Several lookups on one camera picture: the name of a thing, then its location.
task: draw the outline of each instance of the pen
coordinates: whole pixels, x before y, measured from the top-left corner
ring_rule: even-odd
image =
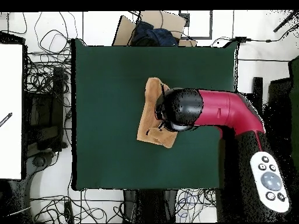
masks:
[[[4,125],[5,122],[9,120],[9,118],[12,116],[12,113],[9,113],[1,122],[0,127]]]

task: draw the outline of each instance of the white floor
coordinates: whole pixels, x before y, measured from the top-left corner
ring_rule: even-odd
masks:
[[[198,46],[209,46],[219,37],[247,36],[254,40],[277,40],[286,32],[294,23],[290,21],[277,33],[273,30],[289,14],[285,10],[214,10],[213,11],[213,33],[212,40],[199,40]],[[129,19],[136,20],[136,17],[125,11],[115,12],[61,12],[67,24],[69,38],[81,38],[89,46],[102,45],[110,46],[121,15]],[[208,11],[189,11],[190,13],[190,36],[208,36],[209,19]],[[40,39],[51,29],[56,29],[66,36],[65,24],[58,12],[27,13],[25,18],[27,22],[27,32],[24,35],[17,34],[26,39],[28,52],[42,51],[38,46]],[[7,30],[7,18],[0,14],[0,30]],[[25,31],[25,23],[22,13],[9,14],[9,30],[22,33]],[[44,47],[49,47],[52,38],[56,33],[50,33],[43,41]],[[263,77],[264,94],[263,101],[267,100],[267,88],[271,80],[289,77],[287,62],[299,55],[299,32],[298,30],[285,36],[278,42],[250,42],[241,44],[239,50],[238,65],[238,90],[244,93],[250,93],[252,87],[252,78],[255,76]],[[51,46],[51,50],[58,51],[63,48],[65,40],[56,36]],[[216,46],[223,46],[225,41],[219,41]],[[71,127],[71,121],[67,122],[67,128]],[[30,197],[41,198],[55,195],[67,195],[67,187],[71,177],[71,148],[64,149],[60,153],[58,162],[43,172],[35,175]],[[78,200],[80,204],[80,192],[69,190],[70,197]],[[88,190],[86,199],[91,208],[102,208],[108,219],[114,215],[113,207],[119,206],[119,202],[101,202],[100,200],[121,201],[123,193],[120,190]],[[49,201],[37,200],[32,202],[32,213],[35,215],[42,207],[46,206]],[[73,205],[74,214],[80,213],[79,207]],[[101,211],[94,213],[94,216],[101,218]],[[48,220],[48,215],[44,214],[40,220]],[[217,217],[215,208],[209,207],[202,211],[200,215],[201,222],[216,222]],[[115,217],[111,223],[121,222],[121,218]],[[87,217],[82,223],[94,223]]]

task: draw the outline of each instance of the cardboard box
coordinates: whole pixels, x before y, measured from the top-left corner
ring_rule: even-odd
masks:
[[[195,40],[181,40],[182,31],[184,29],[186,20],[180,16],[174,15],[172,13],[167,13],[164,11],[158,10],[147,10],[141,11],[141,19],[144,22],[152,24],[155,29],[162,28],[171,31],[174,38],[179,40],[179,46],[181,47],[191,47],[196,46]],[[136,25],[131,22],[125,16],[121,16],[119,20],[119,25],[116,30],[116,34],[113,40],[113,46],[126,46],[130,37],[134,36],[134,28]]]

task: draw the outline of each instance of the white paper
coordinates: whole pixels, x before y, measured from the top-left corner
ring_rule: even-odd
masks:
[[[21,179],[22,45],[0,44],[0,179]]]

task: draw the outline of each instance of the power cord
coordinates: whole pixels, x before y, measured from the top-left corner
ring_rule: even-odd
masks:
[[[23,18],[24,18],[24,22],[25,22],[25,26],[26,26],[26,29],[23,33],[19,33],[19,32],[16,32],[16,31],[10,31],[10,30],[1,30],[0,32],[7,32],[7,33],[15,33],[15,34],[25,34],[27,33],[27,22],[26,22],[26,18],[25,18],[25,15],[24,15],[24,12],[23,13]]]

